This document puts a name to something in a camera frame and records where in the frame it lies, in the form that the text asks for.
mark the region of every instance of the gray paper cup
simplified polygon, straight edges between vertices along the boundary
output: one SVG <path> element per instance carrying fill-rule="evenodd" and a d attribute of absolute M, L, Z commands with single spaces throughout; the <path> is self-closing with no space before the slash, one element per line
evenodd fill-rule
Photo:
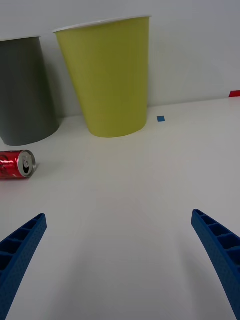
<path fill-rule="evenodd" d="M 0 41 L 0 137 L 9 146 L 59 128 L 39 37 Z"/>

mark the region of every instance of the soda can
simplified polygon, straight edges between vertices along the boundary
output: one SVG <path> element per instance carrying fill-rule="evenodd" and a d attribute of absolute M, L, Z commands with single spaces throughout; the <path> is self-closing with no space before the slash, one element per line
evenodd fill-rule
<path fill-rule="evenodd" d="M 0 179 L 30 178 L 35 170 L 36 160 L 31 151 L 0 151 Z"/>

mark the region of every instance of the white table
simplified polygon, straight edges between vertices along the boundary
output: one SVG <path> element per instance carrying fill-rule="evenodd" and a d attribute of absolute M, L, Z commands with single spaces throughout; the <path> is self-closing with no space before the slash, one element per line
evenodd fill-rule
<path fill-rule="evenodd" d="M 42 212 L 48 228 L 7 320 L 235 319 L 191 215 L 240 235 L 240 99 L 151 107 L 120 138 L 70 117 L 41 142 L 0 142 L 24 148 L 38 168 L 0 182 L 0 238 Z"/>

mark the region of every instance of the yellow paper cup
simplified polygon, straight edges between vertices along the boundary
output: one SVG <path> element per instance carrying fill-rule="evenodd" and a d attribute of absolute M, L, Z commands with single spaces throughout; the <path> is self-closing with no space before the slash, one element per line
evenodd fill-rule
<path fill-rule="evenodd" d="M 89 131 L 120 137 L 147 120 L 150 16 L 55 30 Z"/>

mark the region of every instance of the red tape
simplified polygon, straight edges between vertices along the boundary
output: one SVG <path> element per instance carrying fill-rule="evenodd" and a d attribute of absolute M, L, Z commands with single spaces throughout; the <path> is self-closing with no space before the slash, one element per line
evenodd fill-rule
<path fill-rule="evenodd" d="M 240 97 L 240 90 L 231 91 L 229 98 Z"/>

